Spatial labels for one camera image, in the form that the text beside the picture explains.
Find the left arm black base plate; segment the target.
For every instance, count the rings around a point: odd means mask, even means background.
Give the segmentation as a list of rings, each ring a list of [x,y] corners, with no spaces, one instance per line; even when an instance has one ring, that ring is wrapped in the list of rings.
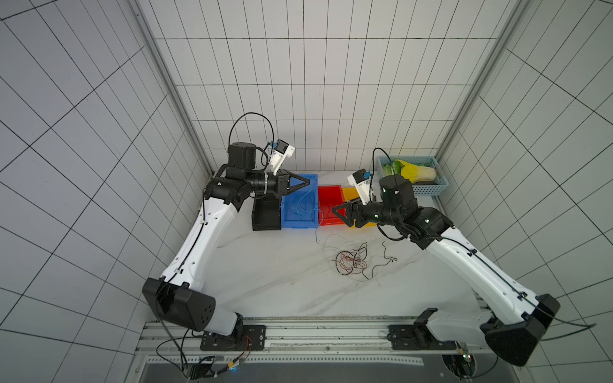
[[[200,349],[202,351],[261,351],[264,349],[267,327],[264,325],[243,325],[228,336],[216,333],[205,333],[202,337]]]

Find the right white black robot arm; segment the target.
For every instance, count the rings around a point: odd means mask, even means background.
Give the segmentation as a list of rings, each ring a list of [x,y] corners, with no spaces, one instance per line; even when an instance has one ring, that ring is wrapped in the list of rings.
[[[379,181],[381,198],[371,194],[371,175],[364,169],[347,178],[358,198],[333,208],[347,226],[391,226],[399,240],[408,239],[445,263],[482,298],[486,309],[472,314],[425,310],[415,321],[425,338],[488,347],[505,362],[522,367],[552,324],[560,303],[537,295],[502,271],[434,207],[418,204],[412,183],[400,175]]]

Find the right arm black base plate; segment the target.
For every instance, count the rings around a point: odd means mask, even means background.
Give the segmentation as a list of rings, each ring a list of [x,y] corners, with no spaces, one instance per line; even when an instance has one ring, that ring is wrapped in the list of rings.
[[[428,308],[410,325],[390,325],[386,339],[392,350],[432,350],[452,351],[457,345],[452,341],[439,341],[428,330],[429,318],[438,312],[437,308]]]

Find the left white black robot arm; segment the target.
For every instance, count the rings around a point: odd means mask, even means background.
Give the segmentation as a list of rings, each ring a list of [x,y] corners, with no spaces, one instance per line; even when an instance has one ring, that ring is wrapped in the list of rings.
[[[204,293],[207,261],[220,237],[231,226],[249,198],[270,199],[279,203],[309,185],[310,181],[282,168],[295,147],[284,140],[271,146],[263,169],[255,167],[260,147],[236,142],[228,146],[228,162],[208,182],[201,197],[200,210],[185,242],[161,276],[149,278],[142,293],[155,317],[189,330],[239,338],[239,314],[218,306]]]

